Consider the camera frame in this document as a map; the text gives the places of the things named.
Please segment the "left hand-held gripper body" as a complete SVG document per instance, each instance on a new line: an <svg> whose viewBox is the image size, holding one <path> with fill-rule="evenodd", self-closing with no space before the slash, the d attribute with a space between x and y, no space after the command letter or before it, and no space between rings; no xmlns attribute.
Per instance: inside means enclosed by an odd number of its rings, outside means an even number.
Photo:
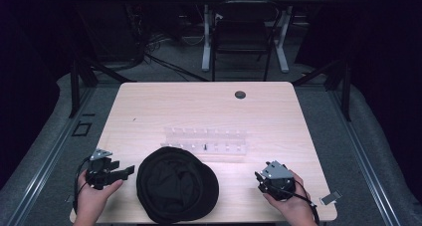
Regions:
<svg viewBox="0 0 422 226"><path fill-rule="evenodd" d="M97 190L111 185L111 152L97 148L89 159L89 166L86 174L86 182Z"/></svg>

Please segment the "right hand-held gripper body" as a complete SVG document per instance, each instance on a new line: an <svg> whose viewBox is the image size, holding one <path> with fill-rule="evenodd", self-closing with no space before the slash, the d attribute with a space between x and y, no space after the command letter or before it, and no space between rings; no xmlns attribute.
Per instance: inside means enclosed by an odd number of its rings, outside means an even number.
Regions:
<svg viewBox="0 0 422 226"><path fill-rule="evenodd" d="M268 187L269 195L277 201L290 199L296 191L293 174L284 164L276 160L267 161L267 166L259 173L264 178L264 184Z"/></svg>

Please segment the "person's left hand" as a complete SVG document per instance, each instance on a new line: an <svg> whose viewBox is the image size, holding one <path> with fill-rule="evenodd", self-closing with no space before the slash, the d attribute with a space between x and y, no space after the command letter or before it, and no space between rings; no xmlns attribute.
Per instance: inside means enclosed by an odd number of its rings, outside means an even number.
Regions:
<svg viewBox="0 0 422 226"><path fill-rule="evenodd" d="M103 190L96 190L86 184L83 176L79 179L78 210L75 221L97 222L103 213L107 200L123 185L122 180L114 182Z"/></svg>

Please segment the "person's right hand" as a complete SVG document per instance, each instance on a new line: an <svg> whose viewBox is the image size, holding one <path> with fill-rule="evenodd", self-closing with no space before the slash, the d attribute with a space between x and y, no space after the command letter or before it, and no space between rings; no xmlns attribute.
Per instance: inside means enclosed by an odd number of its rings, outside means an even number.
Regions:
<svg viewBox="0 0 422 226"><path fill-rule="evenodd" d="M277 201L271 195L264 193L264 198L276 208L290 224L293 220L308 219L314 220L310 205L299 197L293 196L287 201Z"/></svg>

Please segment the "black tape rectangle on floor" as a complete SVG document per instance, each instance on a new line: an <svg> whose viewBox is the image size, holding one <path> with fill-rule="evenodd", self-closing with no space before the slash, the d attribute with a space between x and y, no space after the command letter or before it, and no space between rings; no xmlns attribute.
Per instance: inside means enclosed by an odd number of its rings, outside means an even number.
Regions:
<svg viewBox="0 0 422 226"><path fill-rule="evenodd" d="M92 124L90 122L79 121L72 132L72 136L87 136Z"/></svg>

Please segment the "black cap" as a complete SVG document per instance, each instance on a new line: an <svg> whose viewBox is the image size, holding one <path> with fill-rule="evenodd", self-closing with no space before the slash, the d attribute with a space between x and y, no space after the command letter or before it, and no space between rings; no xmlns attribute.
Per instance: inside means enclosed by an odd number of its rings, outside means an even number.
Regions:
<svg viewBox="0 0 422 226"><path fill-rule="evenodd" d="M208 215L219 198L214 171L187 150L165 146L139 166L136 193L158 224L194 221Z"/></svg>

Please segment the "grey tape strip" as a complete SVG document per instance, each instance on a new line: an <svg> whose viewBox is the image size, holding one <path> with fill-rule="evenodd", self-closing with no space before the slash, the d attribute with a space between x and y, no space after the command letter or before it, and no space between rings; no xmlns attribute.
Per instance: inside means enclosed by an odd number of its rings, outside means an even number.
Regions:
<svg viewBox="0 0 422 226"><path fill-rule="evenodd" d="M336 191L332 192L331 194L322 197L319 200L319 202L322 205L335 204L337 202L337 200L341 197L342 197L342 194L338 190L336 190Z"/></svg>

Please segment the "clear acrylic rack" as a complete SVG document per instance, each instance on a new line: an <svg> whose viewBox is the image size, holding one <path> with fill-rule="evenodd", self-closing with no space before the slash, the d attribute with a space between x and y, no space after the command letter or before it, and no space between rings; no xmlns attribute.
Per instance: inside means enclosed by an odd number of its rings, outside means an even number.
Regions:
<svg viewBox="0 0 422 226"><path fill-rule="evenodd" d="M195 154L245 155L247 133L238 129L166 127L161 146L181 148Z"/></svg>

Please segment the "black chair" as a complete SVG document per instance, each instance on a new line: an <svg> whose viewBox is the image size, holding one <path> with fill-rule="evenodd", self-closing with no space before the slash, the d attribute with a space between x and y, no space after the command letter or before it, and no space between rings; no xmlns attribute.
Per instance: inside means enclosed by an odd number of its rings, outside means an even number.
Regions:
<svg viewBox="0 0 422 226"><path fill-rule="evenodd" d="M211 79L216 78L216 57L223 55L266 56L263 81L267 79L274 37L282 17L272 1L226 1L214 8L211 40Z"/></svg>

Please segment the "black metal frame stand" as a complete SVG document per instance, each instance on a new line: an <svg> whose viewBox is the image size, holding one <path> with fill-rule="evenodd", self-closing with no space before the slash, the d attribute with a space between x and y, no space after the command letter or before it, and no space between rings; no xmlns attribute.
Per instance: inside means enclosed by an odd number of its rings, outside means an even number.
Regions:
<svg viewBox="0 0 422 226"><path fill-rule="evenodd" d="M121 84L133 83L133 80L130 80L105 65L95 62L89 58L74 60L70 71L72 108L69 118L74 117L81 107L80 81L83 81L88 88L95 88L99 83L98 78L94 74L94 70L106 74Z"/></svg>
<svg viewBox="0 0 422 226"><path fill-rule="evenodd" d="M346 60L335 60L322 68L311 71L296 81L295 87L301 86L321 74L328 73L323 86L327 91L335 91L341 86L340 110L347 121L351 121L349 114L351 90L351 66Z"/></svg>

